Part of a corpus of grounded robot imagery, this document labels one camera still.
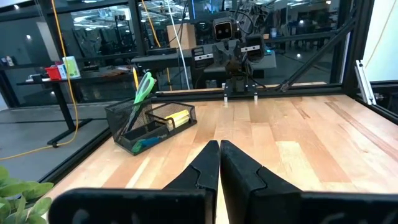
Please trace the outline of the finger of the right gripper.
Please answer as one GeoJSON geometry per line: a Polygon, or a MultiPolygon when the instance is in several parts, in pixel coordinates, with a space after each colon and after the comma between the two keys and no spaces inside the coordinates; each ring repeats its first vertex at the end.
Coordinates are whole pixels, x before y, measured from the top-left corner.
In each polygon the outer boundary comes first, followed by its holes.
{"type": "Polygon", "coordinates": [[[243,61],[243,53],[241,51],[241,43],[240,42],[235,42],[233,44],[231,61],[236,62],[236,63],[242,63],[242,61],[243,61]]]}
{"type": "Polygon", "coordinates": [[[227,42],[217,42],[214,44],[214,61],[216,65],[224,64],[229,59],[227,42]]]}

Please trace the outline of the green plant in white pot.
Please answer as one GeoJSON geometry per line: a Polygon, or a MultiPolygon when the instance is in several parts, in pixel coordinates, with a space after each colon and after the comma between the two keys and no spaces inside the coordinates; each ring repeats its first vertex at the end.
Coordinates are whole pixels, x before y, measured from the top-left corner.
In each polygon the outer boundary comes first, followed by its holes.
{"type": "Polygon", "coordinates": [[[52,199],[45,195],[51,182],[24,181],[0,166],[0,224],[48,224],[44,215],[52,199]]]}

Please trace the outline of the yellow sticky note pad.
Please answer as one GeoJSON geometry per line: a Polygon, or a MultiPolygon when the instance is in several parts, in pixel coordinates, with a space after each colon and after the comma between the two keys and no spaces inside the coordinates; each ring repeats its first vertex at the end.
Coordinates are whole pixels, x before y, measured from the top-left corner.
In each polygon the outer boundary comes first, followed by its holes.
{"type": "Polygon", "coordinates": [[[190,114],[187,110],[179,111],[165,117],[167,122],[167,129],[169,131],[180,127],[181,125],[189,122],[190,114]]]}

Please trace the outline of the black table frame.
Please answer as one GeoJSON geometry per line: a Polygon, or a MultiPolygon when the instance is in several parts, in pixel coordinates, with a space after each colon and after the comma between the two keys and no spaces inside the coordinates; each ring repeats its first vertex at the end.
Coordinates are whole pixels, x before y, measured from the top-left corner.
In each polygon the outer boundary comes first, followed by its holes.
{"type": "MultiPolygon", "coordinates": [[[[354,69],[348,68],[349,65],[354,66],[354,56],[363,56],[365,50],[364,40],[359,39],[359,32],[363,31],[363,35],[368,36],[369,26],[371,22],[371,14],[374,7],[375,0],[352,0],[353,7],[351,9],[351,18],[346,20],[347,24],[341,25],[342,31],[336,31],[336,34],[331,34],[331,40],[329,43],[324,45],[318,53],[315,54],[308,62],[304,63],[297,72],[291,77],[284,80],[281,84],[276,86],[269,85],[267,90],[259,90],[259,98],[279,98],[279,97],[290,97],[290,96],[323,96],[333,94],[347,95],[354,100],[358,101],[362,105],[366,106],[370,110],[374,111],[383,118],[390,122],[398,125],[398,114],[388,111],[387,109],[378,105],[367,105],[364,100],[360,100],[359,87],[354,87],[354,84],[359,86],[359,79],[354,77],[354,69]],[[299,78],[305,75],[310,69],[310,65],[313,65],[321,55],[326,53],[339,42],[343,41],[343,38],[347,37],[349,33],[352,33],[352,37],[348,38],[348,53],[347,59],[345,59],[345,68],[341,69],[343,72],[342,83],[332,84],[310,84],[310,83],[297,83],[299,78]]],[[[389,88],[394,91],[398,91],[398,81],[375,81],[370,82],[370,86],[374,87],[377,91],[387,91],[389,88]]],[[[178,90],[178,91],[159,91],[150,94],[152,100],[155,103],[165,103],[171,101],[207,101],[207,100],[220,100],[221,89],[197,89],[197,90],[178,90]]],[[[72,154],[69,158],[61,162],[48,174],[45,174],[38,181],[41,182],[53,182],[57,183],[64,178],[73,168],[75,168],[83,159],[86,159],[90,154],[94,152],[99,146],[99,143],[104,143],[105,138],[110,137],[109,128],[103,131],[99,136],[94,137],[89,141],[87,145],[82,146],[76,153],[72,154]]]]}

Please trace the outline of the black mesh desk organizer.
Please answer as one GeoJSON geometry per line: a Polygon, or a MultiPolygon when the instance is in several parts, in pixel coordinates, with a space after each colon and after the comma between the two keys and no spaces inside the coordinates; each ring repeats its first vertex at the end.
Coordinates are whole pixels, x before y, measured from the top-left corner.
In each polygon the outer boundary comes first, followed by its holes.
{"type": "Polygon", "coordinates": [[[146,99],[140,103],[139,110],[133,119],[130,129],[121,134],[122,128],[129,119],[133,104],[134,100],[125,100],[105,108],[106,119],[114,142],[132,155],[134,154],[131,152],[131,148],[137,141],[160,137],[162,138],[160,142],[162,142],[197,124],[195,107],[193,105],[170,102],[154,106],[150,99],[146,99]],[[183,110],[189,112],[189,122],[169,131],[165,117],[183,110]]]}

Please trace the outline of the green eraser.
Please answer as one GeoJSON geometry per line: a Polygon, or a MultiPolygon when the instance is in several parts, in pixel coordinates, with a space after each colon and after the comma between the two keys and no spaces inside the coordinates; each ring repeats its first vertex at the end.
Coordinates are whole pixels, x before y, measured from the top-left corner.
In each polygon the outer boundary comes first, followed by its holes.
{"type": "Polygon", "coordinates": [[[142,143],[142,141],[137,141],[133,147],[131,148],[131,152],[136,155],[136,154],[140,154],[143,149],[145,148],[145,145],[142,143]]]}

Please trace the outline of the silver aluminium extrusion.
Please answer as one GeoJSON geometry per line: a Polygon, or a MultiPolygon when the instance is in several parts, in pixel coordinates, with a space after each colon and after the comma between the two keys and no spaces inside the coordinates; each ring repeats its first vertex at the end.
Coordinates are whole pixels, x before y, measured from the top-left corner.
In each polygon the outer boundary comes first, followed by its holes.
{"type": "Polygon", "coordinates": [[[364,65],[361,62],[361,60],[355,61],[354,69],[358,80],[358,85],[361,92],[362,100],[367,105],[377,105],[376,97],[374,96],[374,92],[371,87],[370,81],[366,77],[364,65]]]}

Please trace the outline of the black side desk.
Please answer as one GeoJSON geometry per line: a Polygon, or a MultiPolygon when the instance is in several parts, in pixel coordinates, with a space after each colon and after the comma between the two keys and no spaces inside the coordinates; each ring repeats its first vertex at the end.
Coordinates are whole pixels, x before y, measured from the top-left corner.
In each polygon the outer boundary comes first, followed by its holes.
{"type": "Polygon", "coordinates": [[[67,137],[69,134],[74,134],[78,131],[80,127],[88,124],[92,119],[83,119],[79,121],[79,115],[77,111],[76,101],[74,99],[74,91],[72,88],[72,83],[111,83],[111,82],[132,82],[133,77],[130,73],[127,72],[119,72],[117,75],[110,73],[99,73],[99,72],[89,72],[84,74],[80,78],[72,78],[70,81],[68,80],[41,80],[41,81],[33,81],[33,80],[26,80],[24,82],[17,83],[17,86],[29,86],[29,85],[49,85],[52,88],[52,91],[55,94],[55,98],[57,100],[57,104],[59,105],[60,111],[62,112],[64,121],[67,125],[67,130],[58,136],[54,137],[53,139],[47,142],[47,145],[52,147],[59,147],[61,145],[68,144],[70,142],[67,141],[66,143],[61,143],[60,141],[67,137]],[[61,84],[66,83],[72,90],[71,100],[73,103],[73,107],[75,110],[75,119],[72,118],[71,112],[68,108],[67,101],[65,99],[65,95],[62,93],[61,84]]]}

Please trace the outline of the green and white box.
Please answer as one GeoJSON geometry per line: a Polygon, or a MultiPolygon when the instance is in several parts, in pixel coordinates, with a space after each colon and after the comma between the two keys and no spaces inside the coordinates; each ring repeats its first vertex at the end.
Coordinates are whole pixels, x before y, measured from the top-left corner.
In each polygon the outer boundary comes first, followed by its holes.
{"type": "Polygon", "coordinates": [[[80,70],[74,56],[67,56],[62,58],[67,73],[70,78],[80,78],[80,70]]]}

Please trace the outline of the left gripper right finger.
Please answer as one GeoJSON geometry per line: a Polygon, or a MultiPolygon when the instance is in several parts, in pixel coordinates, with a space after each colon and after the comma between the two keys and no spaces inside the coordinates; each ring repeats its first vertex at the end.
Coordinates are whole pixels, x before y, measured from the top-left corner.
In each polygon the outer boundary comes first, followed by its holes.
{"type": "Polygon", "coordinates": [[[398,224],[398,194],[303,191],[230,141],[220,149],[230,224],[398,224]]]}

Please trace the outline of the green handled scissors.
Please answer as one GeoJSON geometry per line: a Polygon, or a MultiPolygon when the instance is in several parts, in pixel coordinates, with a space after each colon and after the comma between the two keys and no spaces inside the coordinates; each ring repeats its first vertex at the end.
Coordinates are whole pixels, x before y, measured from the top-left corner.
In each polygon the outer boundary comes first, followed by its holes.
{"type": "Polygon", "coordinates": [[[137,111],[139,110],[140,103],[142,101],[144,101],[145,98],[147,97],[147,95],[151,92],[151,90],[154,86],[154,83],[155,83],[155,79],[152,77],[151,72],[146,72],[138,86],[138,89],[137,89],[136,95],[135,95],[135,99],[134,99],[134,104],[132,106],[131,114],[129,116],[129,119],[128,119],[126,125],[122,128],[121,134],[124,134],[125,132],[127,132],[130,129],[133,119],[134,119],[137,111]]]}

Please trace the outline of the blue eraser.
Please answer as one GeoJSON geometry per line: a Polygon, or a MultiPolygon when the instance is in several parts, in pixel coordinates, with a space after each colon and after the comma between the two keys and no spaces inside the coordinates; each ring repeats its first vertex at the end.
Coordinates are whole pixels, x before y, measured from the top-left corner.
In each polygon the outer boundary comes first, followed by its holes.
{"type": "Polygon", "coordinates": [[[149,139],[143,139],[141,141],[141,148],[152,147],[160,142],[162,138],[160,137],[152,137],[149,139]]]}

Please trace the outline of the red box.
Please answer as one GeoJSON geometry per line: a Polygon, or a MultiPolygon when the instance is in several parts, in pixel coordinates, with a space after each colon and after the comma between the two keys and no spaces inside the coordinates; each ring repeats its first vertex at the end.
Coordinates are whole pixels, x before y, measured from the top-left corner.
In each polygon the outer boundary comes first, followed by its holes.
{"type": "Polygon", "coordinates": [[[47,72],[47,74],[51,80],[61,80],[62,79],[62,76],[57,67],[45,67],[45,71],[47,72]]]}

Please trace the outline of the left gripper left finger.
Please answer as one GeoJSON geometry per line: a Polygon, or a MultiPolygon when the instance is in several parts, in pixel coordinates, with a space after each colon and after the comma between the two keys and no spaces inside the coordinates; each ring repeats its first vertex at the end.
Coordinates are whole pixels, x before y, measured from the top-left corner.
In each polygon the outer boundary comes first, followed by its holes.
{"type": "Polygon", "coordinates": [[[209,141],[161,190],[72,189],[51,204],[49,224],[214,224],[220,146],[209,141]]]}

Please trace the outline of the brown cardboard box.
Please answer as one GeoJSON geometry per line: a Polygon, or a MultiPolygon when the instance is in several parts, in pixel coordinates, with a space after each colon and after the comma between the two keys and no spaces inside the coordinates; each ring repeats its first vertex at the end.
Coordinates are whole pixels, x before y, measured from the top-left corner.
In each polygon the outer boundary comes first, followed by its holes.
{"type": "MultiPolygon", "coordinates": [[[[190,23],[176,24],[175,25],[179,41],[183,50],[192,49],[197,46],[195,27],[190,23]]],[[[169,38],[170,48],[178,48],[178,43],[175,39],[173,25],[167,26],[167,35],[169,38]]]]}

